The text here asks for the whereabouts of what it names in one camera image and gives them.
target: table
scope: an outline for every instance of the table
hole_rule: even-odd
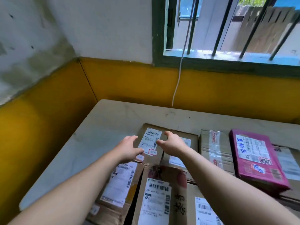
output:
[[[268,135],[273,144],[300,149],[300,125],[100,100],[19,204],[20,210],[78,173],[144,123],[200,135],[201,129],[237,128]]]

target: window frame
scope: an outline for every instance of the window frame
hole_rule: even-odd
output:
[[[164,55],[166,0],[152,0],[152,58],[156,67],[178,68],[180,57]],[[185,57],[182,69],[300,78],[300,66]]]

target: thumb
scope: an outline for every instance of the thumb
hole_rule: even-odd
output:
[[[140,154],[144,153],[144,149],[142,149],[141,147],[137,147],[135,149],[135,152],[136,152],[136,155],[140,155]]]
[[[163,144],[165,143],[165,141],[163,141],[163,140],[156,140],[156,143],[157,143],[157,145],[158,146],[163,146]]]

